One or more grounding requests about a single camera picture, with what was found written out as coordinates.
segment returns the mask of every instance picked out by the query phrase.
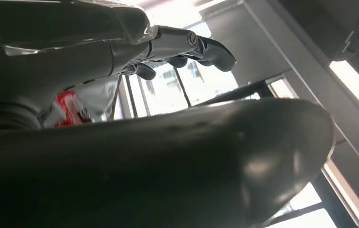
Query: fluorescent light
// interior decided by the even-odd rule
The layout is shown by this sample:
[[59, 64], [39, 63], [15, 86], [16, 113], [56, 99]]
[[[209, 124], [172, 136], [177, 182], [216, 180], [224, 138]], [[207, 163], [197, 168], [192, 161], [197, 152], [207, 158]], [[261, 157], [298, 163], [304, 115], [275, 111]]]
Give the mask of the fluorescent light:
[[333, 61], [330, 68], [359, 100], [359, 74], [357, 71], [347, 61]]
[[212, 0], [212, 1], [208, 2], [208, 3], [205, 3], [203, 5], [198, 6], [197, 10], [198, 11], [205, 10], [205, 9], [207, 9], [209, 7], [212, 7], [214, 5], [217, 5], [217, 4], [219, 4], [219, 3], [223, 2], [223, 1], [227, 1], [227, 0]]

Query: window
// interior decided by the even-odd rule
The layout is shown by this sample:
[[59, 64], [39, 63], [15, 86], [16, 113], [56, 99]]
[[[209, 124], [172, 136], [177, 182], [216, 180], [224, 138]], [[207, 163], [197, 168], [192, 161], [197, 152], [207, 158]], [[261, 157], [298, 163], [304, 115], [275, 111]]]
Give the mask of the window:
[[231, 72], [222, 72], [214, 66], [203, 66], [194, 60], [178, 69], [192, 105], [207, 101], [238, 88]]
[[153, 80], [141, 79], [150, 114], [171, 113], [188, 108], [174, 68], [163, 63], [154, 67], [154, 70], [157, 75]]

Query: glass pane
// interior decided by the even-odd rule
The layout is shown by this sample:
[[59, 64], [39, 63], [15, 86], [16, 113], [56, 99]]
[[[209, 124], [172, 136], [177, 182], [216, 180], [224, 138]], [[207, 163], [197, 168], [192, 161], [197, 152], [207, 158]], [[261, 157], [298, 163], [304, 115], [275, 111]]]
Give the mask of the glass pane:
[[238, 88], [231, 72], [222, 72], [213, 66], [202, 66], [189, 60], [178, 69], [192, 105]]
[[268, 228], [336, 228], [325, 209], [320, 209], [305, 215], [279, 222]]
[[118, 95], [116, 98], [116, 105], [115, 105], [115, 113], [114, 113], [114, 120], [123, 120], [123, 111], [122, 111], [122, 103], [120, 101], [120, 96]]
[[138, 117], [147, 116], [146, 106], [140, 90], [140, 84], [137, 75], [129, 76], [130, 86], [132, 87], [133, 99], [135, 100], [136, 111]]
[[291, 90], [286, 79], [282, 78], [269, 85], [272, 90], [276, 93], [276, 97], [281, 98], [297, 98], [295, 93]]
[[186, 103], [174, 68], [169, 64], [155, 67], [157, 72], [151, 81], [142, 81], [151, 115], [176, 112], [186, 109]]

